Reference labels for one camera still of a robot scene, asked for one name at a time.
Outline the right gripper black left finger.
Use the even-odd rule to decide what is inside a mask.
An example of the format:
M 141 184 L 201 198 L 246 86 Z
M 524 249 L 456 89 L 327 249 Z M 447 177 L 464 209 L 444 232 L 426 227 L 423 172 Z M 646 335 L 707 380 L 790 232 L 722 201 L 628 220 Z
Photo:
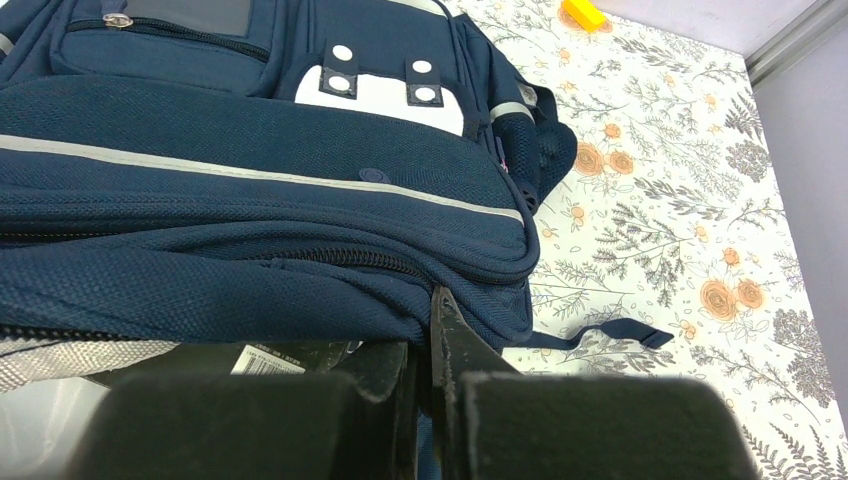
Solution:
M 367 343 L 325 373 L 136 375 L 104 397 L 70 479 L 411 479 L 417 359 Z

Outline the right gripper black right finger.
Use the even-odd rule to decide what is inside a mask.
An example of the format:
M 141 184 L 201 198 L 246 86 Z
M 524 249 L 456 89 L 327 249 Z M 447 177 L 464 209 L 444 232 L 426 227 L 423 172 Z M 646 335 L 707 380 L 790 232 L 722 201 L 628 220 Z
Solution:
M 685 379 L 532 376 L 437 287 L 430 320 L 431 452 L 444 479 L 753 479 L 736 421 Z

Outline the navy blue student backpack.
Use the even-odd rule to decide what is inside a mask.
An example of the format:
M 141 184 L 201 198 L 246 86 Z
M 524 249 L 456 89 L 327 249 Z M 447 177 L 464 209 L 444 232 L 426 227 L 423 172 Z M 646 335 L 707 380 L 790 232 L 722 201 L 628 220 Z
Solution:
M 1 388 L 176 344 L 533 329 L 552 93 L 437 1 L 8 1 Z

